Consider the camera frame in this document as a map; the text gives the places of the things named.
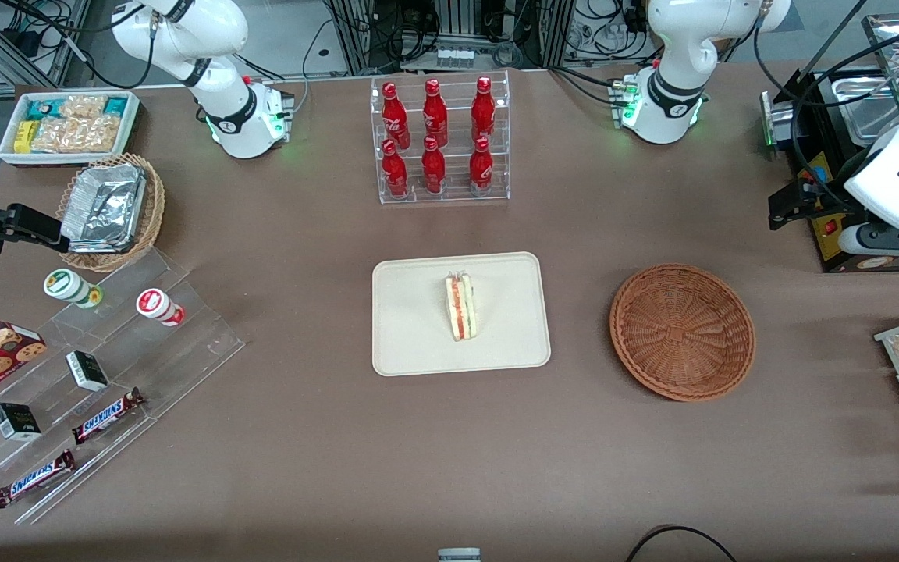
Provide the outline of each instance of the coca-cola bottle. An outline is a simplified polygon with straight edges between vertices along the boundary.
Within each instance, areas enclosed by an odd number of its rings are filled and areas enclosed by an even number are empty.
[[[388,184],[390,197],[404,199],[407,197],[407,167],[404,166],[404,159],[397,154],[397,146],[393,140],[384,139],[381,149],[384,150],[381,167],[384,168],[384,179]]]
[[[421,156],[421,169],[425,172],[425,189],[439,195],[446,185],[446,158],[439,150],[439,142],[434,135],[425,138],[425,153]]]
[[[439,80],[425,80],[425,106],[421,108],[425,118],[425,134],[435,137],[440,148],[450,142],[450,122],[446,118],[446,101],[439,93]]]
[[[475,197],[484,197],[492,189],[495,161],[488,152],[488,143],[487,137],[479,137],[474,142],[474,154],[471,154],[471,193]]]
[[[411,134],[407,132],[407,111],[397,99],[397,88],[393,82],[386,82],[381,88],[384,93],[384,128],[388,137],[397,143],[397,148],[407,150],[411,146]]]
[[[471,136],[474,142],[481,136],[490,137],[495,132],[495,99],[492,98],[492,79],[478,78],[478,95],[471,106]]]

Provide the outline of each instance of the table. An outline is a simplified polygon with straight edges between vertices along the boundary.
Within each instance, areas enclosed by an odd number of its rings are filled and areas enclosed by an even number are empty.
[[[0,517],[0,560],[621,560],[662,523],[742,560],[899,560],[899,388],[871,338],[899,325],[899,274],[821,274],[806,228],[768,230],[788,171],[757,150],[757,68],[718,70],[672,146],[546,72],[510,77],[513,199],[449,209],[377,202],[368,80],[314,82],[293,142],[252,161],[211,142],[185,89],[140,90],[158,245],[250,344],[40,523]],[[51,210],[71,174],[4,165],[0,204]],[[375,264],[522,250],[542,263],[545,367],[372,372]],[[610,344],[617,287],[668,261],[752,313],[752,373],[715,402],[650,393]],[[59,262],[9,245],[0,319],[56,312],[40,283]]]

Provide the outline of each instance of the sandwich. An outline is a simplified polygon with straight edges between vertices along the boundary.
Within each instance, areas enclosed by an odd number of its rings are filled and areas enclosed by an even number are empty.
[[[452,273],[446,277],[446,308],[449,309],[453,340],[468,340],[478,335],[478,313],[470,275]]]

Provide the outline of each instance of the snickers bar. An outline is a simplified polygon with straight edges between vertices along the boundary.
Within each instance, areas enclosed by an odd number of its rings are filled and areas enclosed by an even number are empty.
[[[107,406],[103,412],[97,413],[89,418],[89,421],[72,429],[72,434],[75,435],[75,444],[81,445],[85,443],[90,437],[109,427],[113,422],[124,416],[125,413],[130,412],[138,404],[144,402],[144,400],[144,396],[140,395],[138,388],[132,388],[127,394],[122,395],[120,400]]]
[[[60,457],[15,481],[12,486],[0,488],[0,509],[18,500],[32,488],[43,486],[51,478],[66,471],[75,471],[75,457],[68,449]]]

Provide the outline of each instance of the brown wicker basket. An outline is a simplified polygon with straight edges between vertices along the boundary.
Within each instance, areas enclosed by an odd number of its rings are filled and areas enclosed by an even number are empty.
[[[752,367],[752,317],[724,281],[663,264],[627,279],[609,310],[620,360],[641,384],[683,402],[720,398]]]
[[[140,204],[140,219],[138,220],[137,241],[130,251],[122,254],[76,254],[69,252],[61,254],[61,259],[72,267],[90,269],[99,273],[109,273],[118,267],[136,259],[139,255],[155,244],[158,231],[162,227],[162,213],[165,212],[165,186],[162,178],[158,177],[155,168],[147,160],[135,154],[121,154],[105,158],[89,164],[90,168],[104,168],[117,166],[118,164],[134,164],[147,172],[147,186],[145,186],[145,199]],[[72,188],[75,186],[75,178],[68,182],[68,188],[61,196],[61,204],[54,214],[58,219],[65,216],[68,208],[68,198],[71,197]]]

